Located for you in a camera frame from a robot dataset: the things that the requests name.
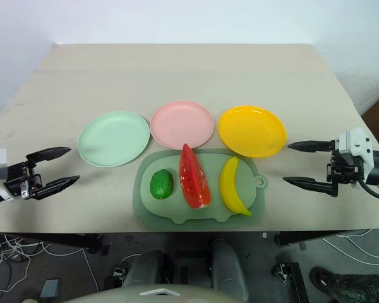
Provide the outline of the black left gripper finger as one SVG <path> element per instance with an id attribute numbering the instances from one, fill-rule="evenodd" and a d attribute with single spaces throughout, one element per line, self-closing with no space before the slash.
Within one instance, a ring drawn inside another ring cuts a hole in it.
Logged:
<path id="1" fill-rule="evenodd" d="M 56 158 L 59 158 L 66 153 L 70 152 L 71 148 L 69 147 L 52 147 L 40 150 L 26 156 L 27 164 L 29 167 L 35 167 L 37 163 L 42 161 L 51 161 Z"/>
<path id="2" fill-rule="evenodd" d="M 47 183 L 44 187 L 40 187 L 33 192 L 33 198 L 36 200 L 41 200 L 52 196 L 54 194 L 60 193 L 66 188 L 72 186 L 78 179 L 79 175 L 64 177 L 58 180 Z"/>

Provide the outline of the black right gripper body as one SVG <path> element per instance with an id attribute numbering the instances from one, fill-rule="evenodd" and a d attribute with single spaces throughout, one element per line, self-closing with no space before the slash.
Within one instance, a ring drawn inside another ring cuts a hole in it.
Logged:
<path id="1" fill-rule="evenodd" d="M 364 179 L 363 160 L 360 156 L 340 154 L 331 151 L 330 163 L 327 165 L 327 181 L 332 184 L 354 184 Z"/>

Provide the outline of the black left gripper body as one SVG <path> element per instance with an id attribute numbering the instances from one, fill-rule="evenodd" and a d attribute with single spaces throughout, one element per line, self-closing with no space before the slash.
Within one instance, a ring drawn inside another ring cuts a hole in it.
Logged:
<path id="1" fill-rule="evenodd" d="M 42 178 L 34 171 L 31 161 L 20 162 L 7 167 L 7 179 L 4 185 L 13 196 L 22 199 L 42 199 Z"/>

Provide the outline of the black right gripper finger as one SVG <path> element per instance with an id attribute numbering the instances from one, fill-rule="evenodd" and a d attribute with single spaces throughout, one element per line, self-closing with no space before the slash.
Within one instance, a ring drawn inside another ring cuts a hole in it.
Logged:
<path id="1" fill-rule="evenodd" d="M 299 141 L 291 143 L 287 147 L 300 152 L 330 152 L 335 148 L 335 141 Z"/>
<path id="2" fill-rule="evenodd" d="M 329 182 L 318 182 L 309 177 L 283 177 L 284 181 L 307 191 L 324 193 L 332 197 L 338 196 L 338 185 Z"/>

